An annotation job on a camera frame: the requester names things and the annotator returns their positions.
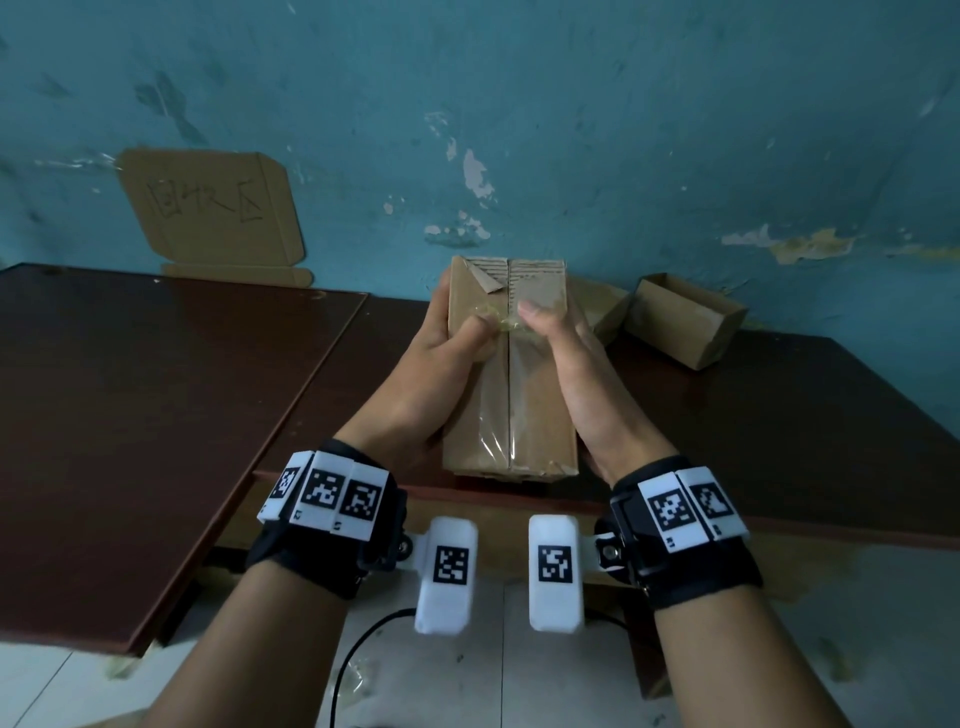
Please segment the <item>person's right hand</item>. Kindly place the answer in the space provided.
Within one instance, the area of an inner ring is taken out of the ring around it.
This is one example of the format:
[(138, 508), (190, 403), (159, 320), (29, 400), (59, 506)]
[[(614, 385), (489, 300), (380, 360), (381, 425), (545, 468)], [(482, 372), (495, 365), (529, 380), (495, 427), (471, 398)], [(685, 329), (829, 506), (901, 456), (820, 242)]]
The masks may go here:
[(589, 466), (609, 486), (678, 455), (628, 391), (574, 301), (562, 314), (562, 355), (553, 358)]

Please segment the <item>person's left hand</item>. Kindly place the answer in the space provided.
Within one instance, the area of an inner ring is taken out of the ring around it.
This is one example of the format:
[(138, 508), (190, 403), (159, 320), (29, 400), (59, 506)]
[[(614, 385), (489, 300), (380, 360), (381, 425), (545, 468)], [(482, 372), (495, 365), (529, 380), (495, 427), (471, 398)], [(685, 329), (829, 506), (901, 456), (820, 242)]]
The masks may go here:
[(450, 266), (442, 272), (398, 363), (334, 435), (392, 473), (428, 449), (457, 407), (478, 358), (449, 352), (451, 272)]

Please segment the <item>clear tape strip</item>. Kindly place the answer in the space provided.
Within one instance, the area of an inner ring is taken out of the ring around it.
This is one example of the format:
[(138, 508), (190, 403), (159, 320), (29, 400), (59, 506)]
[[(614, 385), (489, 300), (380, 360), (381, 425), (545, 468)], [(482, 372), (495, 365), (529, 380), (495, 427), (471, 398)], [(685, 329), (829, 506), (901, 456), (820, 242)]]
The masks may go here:
[(499, 334), (515, 334), (516, 336), (529, 336), (532, 330), (522, 320), (520, 315), (506, 307), (494, 305), (486, 302), (476, 308), (476, 313), (486, 320), (492, 326), (495, 326)]

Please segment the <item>taped brown cardboard box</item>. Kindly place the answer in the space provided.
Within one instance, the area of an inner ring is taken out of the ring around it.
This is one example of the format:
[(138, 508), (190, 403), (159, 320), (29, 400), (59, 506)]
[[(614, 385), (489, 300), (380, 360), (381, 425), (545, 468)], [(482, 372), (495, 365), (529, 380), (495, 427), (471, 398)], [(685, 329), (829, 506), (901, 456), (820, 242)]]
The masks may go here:
[[(515, 313), (521, 300), (568, 310), (564, 261), (454, 256), (450, 267), (449, 334), (486, 303)], [(519, 355), (517, 335), (500, 333), (493, 354), (478, 356), (443, 429), (441, 463), (463, 477), (552, 482), (577, 476), (577, 433), (554, 357)]]

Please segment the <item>person's right forearm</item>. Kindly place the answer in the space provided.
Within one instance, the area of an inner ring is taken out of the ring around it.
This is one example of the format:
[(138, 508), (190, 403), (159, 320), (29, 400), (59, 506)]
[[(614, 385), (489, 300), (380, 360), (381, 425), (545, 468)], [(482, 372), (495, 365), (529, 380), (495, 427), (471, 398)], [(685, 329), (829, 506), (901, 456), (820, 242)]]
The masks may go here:
[(654, 621), (682, 728), (853, 728), (759, 588), (704, 595)]

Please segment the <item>person's left forearm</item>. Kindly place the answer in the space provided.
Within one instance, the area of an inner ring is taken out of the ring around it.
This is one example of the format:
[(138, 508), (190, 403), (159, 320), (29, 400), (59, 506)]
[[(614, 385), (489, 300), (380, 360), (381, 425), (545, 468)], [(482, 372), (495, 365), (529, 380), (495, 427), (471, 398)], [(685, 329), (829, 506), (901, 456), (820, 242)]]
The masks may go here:
[(349, 608), (281, 564), (256, 564), (139, 728), (316, 728)]

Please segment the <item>small closed cardboard box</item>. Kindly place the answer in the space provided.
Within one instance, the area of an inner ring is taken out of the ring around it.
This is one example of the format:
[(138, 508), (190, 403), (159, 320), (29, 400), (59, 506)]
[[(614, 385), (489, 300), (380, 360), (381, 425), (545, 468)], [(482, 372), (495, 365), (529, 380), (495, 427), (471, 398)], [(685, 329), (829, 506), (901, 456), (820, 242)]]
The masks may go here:
[(569, 293), (591, 331), (606, 347), (618, 337), (634, 294), (606, 282), (568, 277)]

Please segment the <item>open empty cardboard box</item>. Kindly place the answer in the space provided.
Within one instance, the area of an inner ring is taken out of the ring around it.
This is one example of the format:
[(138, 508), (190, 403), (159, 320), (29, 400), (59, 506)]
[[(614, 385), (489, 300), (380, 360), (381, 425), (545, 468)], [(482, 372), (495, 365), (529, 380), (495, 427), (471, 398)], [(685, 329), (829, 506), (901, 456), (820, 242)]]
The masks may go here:
[(623, 323), (638, 338), (693, 371), (717, 363), (748, 307), (671, 273), (643, 276)]

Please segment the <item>flat cardboard sign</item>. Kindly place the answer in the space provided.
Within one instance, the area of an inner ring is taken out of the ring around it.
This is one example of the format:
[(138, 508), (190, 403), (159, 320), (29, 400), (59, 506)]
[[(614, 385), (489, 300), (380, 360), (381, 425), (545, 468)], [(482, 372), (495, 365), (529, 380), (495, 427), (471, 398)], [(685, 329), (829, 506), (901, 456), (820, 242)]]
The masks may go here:
[(119, 181), (165, 277), (308, 288), (285, 167), (261, 152), (126, 149)]

